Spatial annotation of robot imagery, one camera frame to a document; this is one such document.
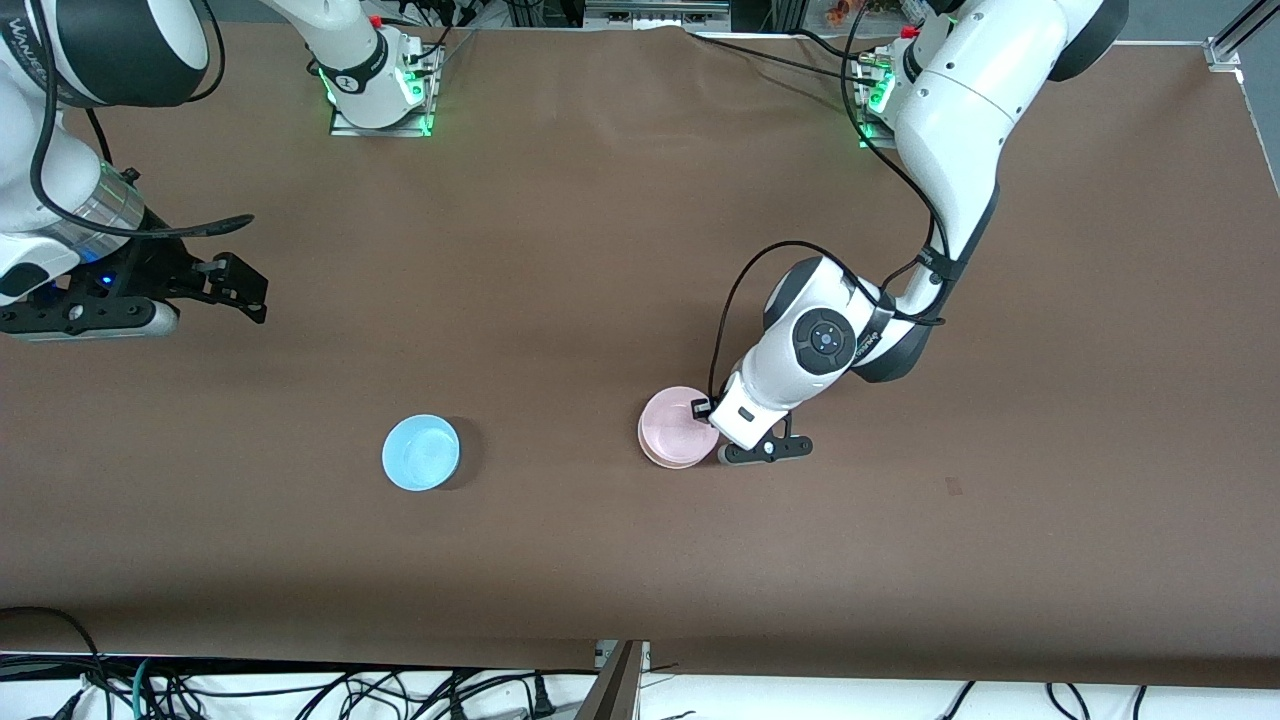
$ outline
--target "light blue cup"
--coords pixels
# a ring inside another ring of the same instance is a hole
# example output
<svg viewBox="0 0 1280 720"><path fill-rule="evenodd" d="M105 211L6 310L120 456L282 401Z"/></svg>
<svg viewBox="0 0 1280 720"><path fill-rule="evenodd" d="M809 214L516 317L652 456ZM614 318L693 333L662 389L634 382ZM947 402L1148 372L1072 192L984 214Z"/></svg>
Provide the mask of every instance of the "light blue cup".
<svg viewBox="0 0 1280 720"><path fill-rule="evenodd" d="M383 470L404 489L431 489L458 469L458 433L453 425L435 415L413 415L387 434Z"/></svg>

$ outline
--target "pink plate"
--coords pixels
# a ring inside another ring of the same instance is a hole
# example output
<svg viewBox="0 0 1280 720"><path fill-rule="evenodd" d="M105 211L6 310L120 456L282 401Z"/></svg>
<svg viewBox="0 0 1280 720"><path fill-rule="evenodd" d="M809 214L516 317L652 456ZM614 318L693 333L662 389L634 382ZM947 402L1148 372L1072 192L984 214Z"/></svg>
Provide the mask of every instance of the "pink plate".
<svg viewBox="0 0 1280 720"><path fill-rule="evenodd" d="M640 447L650 460L673 470L691 468L710 455L719 432L694 419L690 404L707 396L691 387L669 387L653 396L640 414Z"/></svg>

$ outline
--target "robotic arm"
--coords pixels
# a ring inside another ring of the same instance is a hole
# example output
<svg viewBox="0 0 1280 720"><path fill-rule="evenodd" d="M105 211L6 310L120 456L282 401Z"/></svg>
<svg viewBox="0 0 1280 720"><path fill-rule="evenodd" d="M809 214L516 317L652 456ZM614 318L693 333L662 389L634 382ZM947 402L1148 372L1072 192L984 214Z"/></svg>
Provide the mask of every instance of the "robotic arm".
<svg viewBox="0 0 1280 720"><path fill-rule="evenodd" d="M765 305L764 336L710 413L741 448L846 372L887 382L911 370L995 213L1014 126L1046 79L1083 72L1128 19L1128 0L929 1L937 14L916 37L863 54L856 70L877 81L859 88L863 118L892 133L932 205L932 234L901 296L828 258L787 272Z"/></svg>
<svg viewBox="0 0 1280 720"><path fill-rule="evenodd" d="M375 27L360 0L262 1L303 36L351 124L381 128L424 104L421 41ZM29 341L161 336L177 325L168 302L175 297L264 322L266 278L229 252L201 263L179 240L230 232L252 217L168 228L133 186L136 174L63 128L67 106L187 101L209 65L192 0L0 0L0 331ZM45 201L32 159L50 86L58 113L38 176ZM67 287L54 284L65 274Z"/></svg>

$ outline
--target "metal frame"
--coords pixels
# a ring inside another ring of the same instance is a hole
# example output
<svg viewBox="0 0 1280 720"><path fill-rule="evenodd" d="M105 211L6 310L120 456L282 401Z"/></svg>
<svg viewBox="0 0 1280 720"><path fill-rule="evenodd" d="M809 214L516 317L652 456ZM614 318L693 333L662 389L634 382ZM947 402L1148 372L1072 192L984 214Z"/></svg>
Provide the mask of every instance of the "metal frame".
<svg viewBox="0 0 1280 720"><path fill-rule="evenodd" d="M1234 72L1240 67L1240 47L1271 18L1280 13L1280 0L1256 0L1251 3L1221 32L1204 42L1204 59L1215 73Z"/></svg>

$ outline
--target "gray floor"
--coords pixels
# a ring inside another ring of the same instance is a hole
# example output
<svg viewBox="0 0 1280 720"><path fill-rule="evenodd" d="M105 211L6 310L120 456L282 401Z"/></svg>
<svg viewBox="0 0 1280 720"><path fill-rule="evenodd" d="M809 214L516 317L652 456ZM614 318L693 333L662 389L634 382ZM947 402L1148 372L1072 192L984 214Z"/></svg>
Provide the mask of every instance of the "gray floor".
<svg viewBox="0 0 1280 720"><path fill-rule="evenodd" d="M210 0L219 18L279 20L256 0ZM1124 40L1203 41L1222 29L1249 0L1130 0ZM1280 161L1280 20L1260 32L1240 53L1244 88L1265 147Z"/></svg>

